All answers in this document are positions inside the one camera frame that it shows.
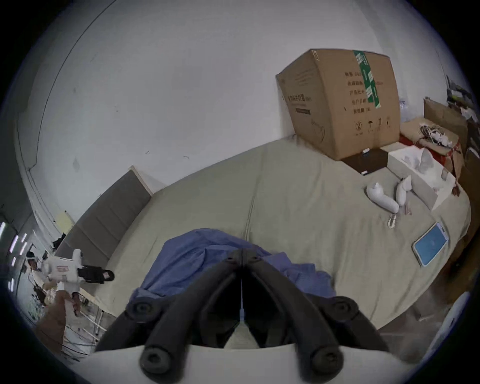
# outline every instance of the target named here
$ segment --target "gray upholstered headboard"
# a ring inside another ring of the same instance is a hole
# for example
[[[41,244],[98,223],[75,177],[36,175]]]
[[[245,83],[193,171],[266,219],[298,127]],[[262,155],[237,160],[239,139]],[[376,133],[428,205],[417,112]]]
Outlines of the gray upholstered headboard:
[[[105,268],[150,198],[150,191],[130,169],[88,208],[63,239],[55,256],[71,259],[73,250],[80,249],[83,264]]]

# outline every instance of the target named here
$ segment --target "phone screen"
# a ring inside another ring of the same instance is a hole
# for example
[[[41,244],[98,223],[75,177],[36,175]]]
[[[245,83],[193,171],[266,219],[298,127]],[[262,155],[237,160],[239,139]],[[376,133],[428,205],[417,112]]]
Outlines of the phone screen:
[[[417,255],[423,265],[427,265],[442,249],[448,237],[443,228],[437,223],[430,229],[425,236],[418,240],[413,247],[417,251]]]

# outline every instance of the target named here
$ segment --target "blue blanket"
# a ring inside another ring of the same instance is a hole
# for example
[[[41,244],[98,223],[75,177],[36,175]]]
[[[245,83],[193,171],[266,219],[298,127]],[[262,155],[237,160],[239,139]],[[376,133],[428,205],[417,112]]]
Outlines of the blue blanket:
[[[293,264],[287,255],[271,254],[257,245],[216,229],[195,229],[165,242],[142,285],[130,300],[182,293],[205,269],[221,262],[237,249],[255,249],[257,255],[288,277],[301,291],[332,297],[336,293],[327,272],[314,264]]]

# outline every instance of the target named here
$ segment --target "brown cardboard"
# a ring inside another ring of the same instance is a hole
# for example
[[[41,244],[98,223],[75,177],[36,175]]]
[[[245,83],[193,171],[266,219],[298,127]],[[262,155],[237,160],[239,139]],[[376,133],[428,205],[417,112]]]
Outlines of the brown cardboard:
[[[464,167],[458,183],[462,186],[470,200],[470,226],[468,227],[467,234],[463,237],[465,245],[467,245],[480,227],[480,175]]]
[[[467,150],[467,120],[455,110],[426,97],[423,100],[423,117],[458,135],[462,152]]]
[[[353,51],[310,49],[277,75],[295,132],[334,160],[398,141],[400,107],[387,56],[365,52],[380,107]]]
[[[447,302],[452,304],[465,291],[470,291],[475,286],[480,271],[480,236],[476,236],[471,245],[464,250],[465,257],[460,268],[447,281],[445,292]]]
[[[467,151],[465,155],[465,166],[480,180],[480,159],[472,151]]]
[[[457,113],[462,113],[462,110],[460,109],[460,107],[458,105],[455,105],[453,103],[451,103],[450,101],[447,101],[447,104],[448,104],[448,107],[453,109],[455,112]]]
[[[437,145],[432,143],[430,140],[425,139],[420,131],[421,125],[429,125],[431,127],[434,126],[436,129],[444,133],[448,137],[449,141],[455,143],[454,149]],[[453,173],[455,170],[455,177],[457,180],[460,178],[464,160],[462,148],[459,144],[459,137],[455,133],[423,117],[417,117],[413,120],[401,123],[400,133],[407,139],[411,140],[413,144],[428,148],[442,156],[442,159],[438,159],[435,156],[435,153],[432,153],[435,159],[439,161],[440,164],[443,164],[450,172]]]

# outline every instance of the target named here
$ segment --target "cardboard box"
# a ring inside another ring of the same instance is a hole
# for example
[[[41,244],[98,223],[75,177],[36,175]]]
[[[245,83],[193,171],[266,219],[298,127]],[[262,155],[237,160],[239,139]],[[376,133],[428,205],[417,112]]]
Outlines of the cardboard box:
[[[467,151],[465,155],[465,166],[458,183],[470,200],[471,220],[467,234],[464,236],[467,245],[480,228],[480,159],[471,151]]]
[[[401,179],[412,176],[412,190],[433,211],[451,193],[455,186],[455,177],[448,172],[446,180],[442,180],[441,174],[444,169],[438,161],[433,159],[433,168],[425,174],[418,172],[405,161],[405,157],[411,160],[420,160],[423,149],[412,145],[388,153],[387,167]]]
[[[449,141],[455,144],[454,147],[446,148],[425,139],[420,131],[420,126],[422,125],[428,125],[438,129],[448,137]],[[406,145],[415,145],[418,148],[428,148],[435,160],[452,172],[457,180],[460,178],[464,160],[460,140],[455,133],[439,126],[438,124],[435,124],[433,121],[423,117],[418,117],[416,119],[401,123],[400,134],[408,139],[406,141],[400,136],[401,143]]]
[[[426,97],[423,99],[423,117],[458,135],[462,152],[465,153],[467,150],[468,127],[467,120],[461,113]]]
[[[445,287],[448,303],[454,303],[463,292],[470,291],[475,286],[480,271],[480,236],[477,236],[470,246],[465,248],[462,259],[463,263],[460,268],[447,281]]]
[[[480,152],[480,124],[474,122],[472,119],[467,120],[468,126],[468,142],[467,146],[474,148]]]
[[[400,104],[387,56],[310,49],[277,79],[295,132],[332,159],[398,141]]]

